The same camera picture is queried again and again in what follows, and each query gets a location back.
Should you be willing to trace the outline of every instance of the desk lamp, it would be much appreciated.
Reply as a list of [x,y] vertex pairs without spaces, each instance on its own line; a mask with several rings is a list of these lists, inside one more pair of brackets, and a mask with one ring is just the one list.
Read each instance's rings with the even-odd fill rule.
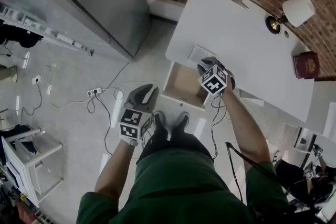
[[290,22],[298,27],[315,14],[315,8],[311,0],[288,0],[282,4],[284,11],[280,18],[268,16],[265,20],[268,30],[273,34],[281,32],[281,24]]

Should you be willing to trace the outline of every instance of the baseboard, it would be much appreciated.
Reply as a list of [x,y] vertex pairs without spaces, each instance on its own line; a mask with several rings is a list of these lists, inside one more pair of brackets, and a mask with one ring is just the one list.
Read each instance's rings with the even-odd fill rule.
[[178,22],[185,6],[184,4],[171,0],[147,0],[147,3],[152,15],[173,22]]
[[161,20],[163,22],[166,22],[166,23],[170,23],[170,24],[173,24],[173,25],[177,25],[177,21],[175,20],[170,20],[170,19],[167,19],[167,18],[163,18],[159,15],[154,15],[154,14],[150,14],[150,17],[151,19],[155,19],[155,20]]

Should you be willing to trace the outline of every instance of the drawer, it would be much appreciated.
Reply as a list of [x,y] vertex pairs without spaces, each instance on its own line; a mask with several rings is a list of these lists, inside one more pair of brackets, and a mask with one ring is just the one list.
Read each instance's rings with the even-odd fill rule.
[[199,75],[197,70],[172,62],[161,96],[205,110],[208,92],[198,82]]

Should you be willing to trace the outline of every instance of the green shirt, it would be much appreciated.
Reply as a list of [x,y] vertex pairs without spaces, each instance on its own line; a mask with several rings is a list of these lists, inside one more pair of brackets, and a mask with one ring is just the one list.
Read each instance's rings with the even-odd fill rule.
[[[275,173],[271,162],[261,165]],[[100,223],[252,223],[255,211],[267,214],[288,206],[282,187],[255,168],[246,175],[247,206],[233,195],[199,152],[169,149],[138,163],[124,208],[109,197],[86,193],[77,224]]]

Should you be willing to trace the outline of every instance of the fiducial marker cube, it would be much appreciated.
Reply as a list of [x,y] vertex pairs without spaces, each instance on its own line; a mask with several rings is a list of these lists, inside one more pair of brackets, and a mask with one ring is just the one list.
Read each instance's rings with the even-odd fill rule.
[[118,119],[119,137],[139,140],[152,125],[152,113],[121,108]]
[[211,95],[216,95],[226,87],[227,72],[214,65],[198,81],[202,87]]

